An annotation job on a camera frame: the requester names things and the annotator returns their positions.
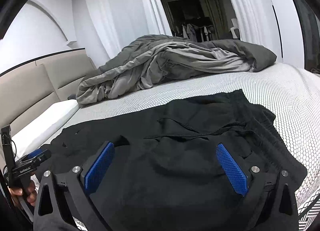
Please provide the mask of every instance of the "white pillow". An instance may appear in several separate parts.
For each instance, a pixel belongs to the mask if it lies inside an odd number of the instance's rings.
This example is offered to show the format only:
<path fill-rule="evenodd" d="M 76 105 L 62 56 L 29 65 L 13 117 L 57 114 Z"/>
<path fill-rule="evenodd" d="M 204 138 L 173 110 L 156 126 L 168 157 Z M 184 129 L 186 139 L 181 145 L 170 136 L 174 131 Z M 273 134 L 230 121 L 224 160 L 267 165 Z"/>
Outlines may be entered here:
<path fill-rule="evenodd" d="M 76 113 L 79 107 L 80 105 L 76 100 L 54 103 L 15 134 L 12 140 L 17 146 L 16 160 L 38 149 Z"/>

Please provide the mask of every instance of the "beige upholstered headboard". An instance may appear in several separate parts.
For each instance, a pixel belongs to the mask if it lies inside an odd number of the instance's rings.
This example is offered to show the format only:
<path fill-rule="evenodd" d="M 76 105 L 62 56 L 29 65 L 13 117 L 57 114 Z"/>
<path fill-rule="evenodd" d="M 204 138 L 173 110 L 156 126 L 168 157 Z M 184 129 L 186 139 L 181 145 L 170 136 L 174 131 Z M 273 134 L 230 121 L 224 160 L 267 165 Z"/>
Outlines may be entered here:
<path fill-rule="evenodd" d="M 41 57 L 2 75 L 0 127 L 10 124 L 14 136 L 52 104 L 75 94 L 81 79 L 94 69 L 85 50 L 77 49 Z"/>

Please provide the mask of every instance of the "beige curtain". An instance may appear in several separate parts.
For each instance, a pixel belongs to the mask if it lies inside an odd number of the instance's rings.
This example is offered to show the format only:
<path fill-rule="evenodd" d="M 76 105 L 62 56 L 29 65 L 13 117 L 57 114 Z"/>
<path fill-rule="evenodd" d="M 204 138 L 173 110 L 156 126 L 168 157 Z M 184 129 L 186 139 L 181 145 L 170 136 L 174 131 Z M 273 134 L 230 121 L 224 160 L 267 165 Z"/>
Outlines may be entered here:
<path fill-rule="evenodd" d="M 204 16 L 209 17 L 213 23 L 215 33 L 213 38 L 220 39 L 229 31 L 226 12 L 222 0 L 200 0 Z"/>
<path fill-rule="evenodd" d="M 173 23 L 173 16 L 172 16 L 172 13 L 171 13 L 171 10 L 170 10 L 168 1 L 166 1 L 166 0 L 161 0 L 161 3 L 162 3 L 162 6 L 163 6 L 165 15 L 167 16 L 170 29 L 171 29 L 172 31 L 175 31 L 175 30 L 174 30 L 174 23 Z"/>

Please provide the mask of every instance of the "white mesh mattress cover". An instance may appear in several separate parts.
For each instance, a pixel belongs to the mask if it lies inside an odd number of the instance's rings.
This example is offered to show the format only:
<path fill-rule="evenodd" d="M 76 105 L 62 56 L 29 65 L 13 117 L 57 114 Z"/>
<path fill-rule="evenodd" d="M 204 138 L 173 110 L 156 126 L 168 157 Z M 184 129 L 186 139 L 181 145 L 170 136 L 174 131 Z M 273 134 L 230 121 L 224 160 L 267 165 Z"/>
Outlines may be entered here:
<path fill-rule="evenodd" d="M 63 128 L 164 105 L 174 99 L 212 95 L 242 89 L 249 102 L 260 104 L 276 115 L 274 126 L 290 153 L 308 170 L 296 191 L 300 206 L 320 183 L 320 77 L 278 63 L 263 71 L 234 72 L 174 81 L 80 108 L 45 143 Z"/>

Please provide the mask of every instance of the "gray blanket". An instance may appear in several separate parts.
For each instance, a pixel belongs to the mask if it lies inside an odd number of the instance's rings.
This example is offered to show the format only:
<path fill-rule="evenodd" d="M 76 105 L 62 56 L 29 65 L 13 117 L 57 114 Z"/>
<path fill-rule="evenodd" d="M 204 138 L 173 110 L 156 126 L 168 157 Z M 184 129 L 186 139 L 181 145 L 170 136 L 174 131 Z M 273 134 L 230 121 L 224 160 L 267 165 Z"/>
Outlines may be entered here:
<path fill-rule="evenodd" d="M 240 40 L 196 43 L 180 37 L 146 35 L 84 77 L 76 100 L 89 104 L 114 99 L 152 88 L 165 79 L 188 79 L 204 73 L 257 72 L 275 60 L 272 51 Z"/>

